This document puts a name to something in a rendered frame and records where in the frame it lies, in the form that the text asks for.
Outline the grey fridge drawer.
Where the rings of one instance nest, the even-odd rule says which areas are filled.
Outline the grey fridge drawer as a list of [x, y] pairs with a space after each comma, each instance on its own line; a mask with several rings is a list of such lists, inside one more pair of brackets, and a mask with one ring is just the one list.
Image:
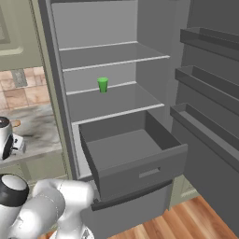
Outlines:
[[95, 239], [107, 239], [161, 216], [169, 205], [172, 181], [114, 201], [94, 202], [81, 215]]
[[83, 152], [104, 201], [183, 174], [188, 146], [146, 110], [78, 128]]

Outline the grey fridge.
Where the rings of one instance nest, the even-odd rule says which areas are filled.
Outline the grey fridge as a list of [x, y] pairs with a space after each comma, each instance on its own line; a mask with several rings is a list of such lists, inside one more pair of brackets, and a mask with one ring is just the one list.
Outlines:
[[[148, 111], [173, 135], [179, 27], [190, 0], [38, 0], [71, 174], [104, 201], [78, 126]], [[107, 77], [107, 91], [97, 79]]]

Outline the grey lower fridge drawer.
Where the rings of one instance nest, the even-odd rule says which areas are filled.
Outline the grey lower fridge drawer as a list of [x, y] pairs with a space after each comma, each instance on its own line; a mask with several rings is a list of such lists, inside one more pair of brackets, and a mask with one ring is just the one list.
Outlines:
[[114, 201], [94, 202], [81, 215], [95, 239], [107, 239], [161, 216], [169, 205], [172, 181]]

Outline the grey fridge door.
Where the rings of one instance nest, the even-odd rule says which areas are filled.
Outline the grey fridge door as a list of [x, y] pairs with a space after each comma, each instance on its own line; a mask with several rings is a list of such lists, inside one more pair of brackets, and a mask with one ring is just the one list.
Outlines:
[[191, 0], [173, 134], [185, 178], [239, 237], [239, 0]]

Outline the green cup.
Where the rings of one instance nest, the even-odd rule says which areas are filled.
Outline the green cup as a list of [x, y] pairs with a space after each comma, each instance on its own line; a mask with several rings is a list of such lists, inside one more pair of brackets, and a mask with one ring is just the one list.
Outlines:
[[106, 92], [107, 91], [108, 78], [107, 77], [99, 77], [97, 79], [97, 82], [98, 82], [100, 92]]

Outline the pale green base cupboard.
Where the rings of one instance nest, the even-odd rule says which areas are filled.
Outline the pale green base cupboard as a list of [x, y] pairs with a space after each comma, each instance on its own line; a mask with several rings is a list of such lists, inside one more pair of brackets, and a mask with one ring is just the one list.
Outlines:
[[63, 154], [60, 150], [16, 161], [0, 162], [0, 174], [20, 176], [30, 185], [46, 178], [67, 178]]

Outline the silver coffee machine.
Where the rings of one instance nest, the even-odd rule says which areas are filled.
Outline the silver coffee machine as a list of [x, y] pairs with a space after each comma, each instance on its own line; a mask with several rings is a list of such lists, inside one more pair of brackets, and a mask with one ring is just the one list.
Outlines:
[[0, 161], [6, 160], [11, 154], [22, 154], [25, 150], [23, 137], [13, 133], [8, 118], [0, 117]]

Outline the grey wall socket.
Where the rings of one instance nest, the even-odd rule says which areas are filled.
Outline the grey wall socket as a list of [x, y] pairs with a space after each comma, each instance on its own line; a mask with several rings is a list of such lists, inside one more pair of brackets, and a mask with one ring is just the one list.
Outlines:
[[27, 86], [27, 80], [22, 69], [12, 70], [11, 73], [16, 88]]

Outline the pale green wall cupboard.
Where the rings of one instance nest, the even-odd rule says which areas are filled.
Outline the pale green wall cupboard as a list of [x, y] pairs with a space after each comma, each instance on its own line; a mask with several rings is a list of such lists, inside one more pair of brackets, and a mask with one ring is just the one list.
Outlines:
[[41, 65], [31, 0], [0, 0], [0, 71]]

